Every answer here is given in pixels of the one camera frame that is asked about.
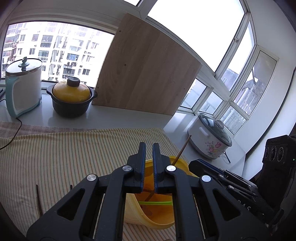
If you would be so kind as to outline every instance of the glass pane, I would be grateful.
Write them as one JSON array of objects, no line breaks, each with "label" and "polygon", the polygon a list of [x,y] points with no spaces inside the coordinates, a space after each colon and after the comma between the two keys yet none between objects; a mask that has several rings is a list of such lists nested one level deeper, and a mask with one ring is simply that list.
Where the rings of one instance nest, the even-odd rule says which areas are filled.
[{"label": "glass pane", "polygon": [[134,6],[137,6],[139,0],[124,0],[125,2],[129,2],[130,4],[133,4]]},{"label": "glass pane", "polygon": [[248,115],[252,113],[262,97],[275,66],[276,61],[272,57],[262,51],[259,52],[252,71],[234,100],[234,103]]},{"label": "glass pane", "polygon": [[[1,77],[5,77],[8,64],[27,56],[43,61],[45,71],[42,71],[42,80],[62,81],[74,76],[95,87],[113,37],[103,31],[69,23],[40,21],[27,22],[22,27],[10,25],[2,52]],[[89,58],[93,61],[85,63],[82,56],[89,39],[97,46],[88,50]],[[88,75],[78,75],[79,66],[88,69]]]},{"label": "glass pane", "polygon": [[206,86],[203,83],[195,79],[180,106],[191,109],[204,92],[205,88]]},{"label": "glass pane", "polygon": [[200,111],[206,112],[208,114],[214,114],[221,103],[222,99],[212,92],[206,102],[202,105]]},{"label": "glass pane", "polygon": [[158,0],[148,14],[215,71],[244,16],[239,0]]},{"label": "glass pane", "polygon": [[233,59],[231,60],[228,68],[224,72],[221,80],[230,91],[237,81],[239,74],[241,73],[246,61],[248,60],[250,53],[254,47],[254,36],[252,32],[251,23],[249,23],[246,29],[242,41],[237,48]]},{"label": "glass pane", "polygon": [[221,120],[232,134],[236,134],[246,122],[246,119],[243,118],[232,106],[227,109]]}]

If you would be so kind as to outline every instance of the yellow bowl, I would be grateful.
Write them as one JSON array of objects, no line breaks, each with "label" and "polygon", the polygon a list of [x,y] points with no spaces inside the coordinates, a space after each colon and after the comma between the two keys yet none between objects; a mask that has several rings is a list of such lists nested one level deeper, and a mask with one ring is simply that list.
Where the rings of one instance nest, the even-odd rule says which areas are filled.
[{"label": "yellow bowl", "polygon": [[[170,162],[172,163],[176,157],[170,156]],[[178,159],[175,164],[176,167],[182,169],[187,175],[196,177],[188,169],[188,163],[182,159]],[[152,159],[146,160],[145,163],[145,178],[144,189],[154,189],[153,178],[153,161]],[[142,192],[140,194],[126,194],[126,207],[124,213],[124,221],[132,224],[145,225],[152,229],[167,229],[171,227],[174,220],[174,210],[172,205],[145,205],[145,209],[148,209],[152,215],[147,216],[140,207],[139,201],[144,201],[149,195],[149,192]],[[171,202],[172,196],[154,194],[151,202]]]}]

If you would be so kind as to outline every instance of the floral pattern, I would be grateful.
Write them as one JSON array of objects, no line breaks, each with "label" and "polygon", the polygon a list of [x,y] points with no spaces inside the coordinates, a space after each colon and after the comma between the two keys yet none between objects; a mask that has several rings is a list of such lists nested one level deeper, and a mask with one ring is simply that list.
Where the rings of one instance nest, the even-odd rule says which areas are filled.
[{"label": "floral pattern", "polygon": [[222,146],[220,142],[205,142],[205,144],[208,146],[208,155],[212,156],[213,154],[216,154],[219,152],[219,147]]}]

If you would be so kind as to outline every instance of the white countertop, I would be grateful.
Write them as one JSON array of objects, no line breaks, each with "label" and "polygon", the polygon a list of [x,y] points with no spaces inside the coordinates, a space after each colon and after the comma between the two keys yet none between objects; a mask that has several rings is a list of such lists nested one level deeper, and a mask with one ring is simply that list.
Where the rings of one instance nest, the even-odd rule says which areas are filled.
[{"label": "white countertop", "polygon": [[[181,149],[188,137],[187,128],[193,123],[196,116],[183,113],[175,113],[174,116],[170,116],[90,105],[82,116],[75,119],[67,119],[59,116],[54,111],[51,97],[47,94],[42,94],[42,103],[32,111],[21,115],[19,119],[24,124],[49,127],[86,129],[163,128],[168,138]],[[5,101],[0,103],[0,121],[18,122],[8,114]],[[226,150],[226,153],[231,164],[227,161],[225,155],[216,160],[202,157],[190,143],[183,152],[189,161],[201,158],[216,167],[241,175],[244,167],[245,152],[232,140],[232,146]]]}]

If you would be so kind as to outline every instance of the yellow pot lid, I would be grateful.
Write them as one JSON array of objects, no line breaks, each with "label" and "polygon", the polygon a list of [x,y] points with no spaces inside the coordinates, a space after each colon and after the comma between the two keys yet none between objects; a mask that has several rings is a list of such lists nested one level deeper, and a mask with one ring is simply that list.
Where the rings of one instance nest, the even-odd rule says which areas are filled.
[{"label": "yellow pot lid", "polygon": [[79,78],[69,77],[67,81],[55,84],[52,94],[67,103],[81,103],[90,98],[89,88],[80,83]]}]

